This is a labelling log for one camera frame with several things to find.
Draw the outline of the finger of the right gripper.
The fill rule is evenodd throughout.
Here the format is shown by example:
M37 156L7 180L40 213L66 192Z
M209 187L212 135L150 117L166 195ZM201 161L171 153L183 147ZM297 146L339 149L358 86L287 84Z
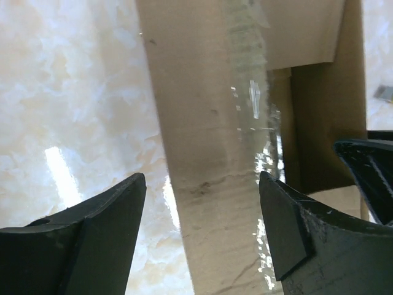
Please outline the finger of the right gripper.
M373 219L392 225L392 141L338 140L336 155L349 168Z

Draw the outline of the brown cardboard express box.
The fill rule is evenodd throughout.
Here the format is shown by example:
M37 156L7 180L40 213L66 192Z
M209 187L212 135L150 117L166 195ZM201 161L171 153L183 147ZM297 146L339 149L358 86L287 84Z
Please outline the brown cardboard express box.
M360 1L138 1L196 294L279 294L259 174L362 201L333 143L366 135Z

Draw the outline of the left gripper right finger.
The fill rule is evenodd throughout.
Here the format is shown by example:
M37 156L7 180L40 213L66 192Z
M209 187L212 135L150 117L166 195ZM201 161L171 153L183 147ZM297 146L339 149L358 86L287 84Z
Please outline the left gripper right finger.
M342 213L263 171L260 206L284 294L392 294L392 228Z

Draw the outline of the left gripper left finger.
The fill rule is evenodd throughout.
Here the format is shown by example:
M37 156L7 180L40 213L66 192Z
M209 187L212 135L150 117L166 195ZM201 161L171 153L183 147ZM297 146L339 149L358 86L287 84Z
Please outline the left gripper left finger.
M61 212L1 229L1 293L124 294L146 190L135 173Z

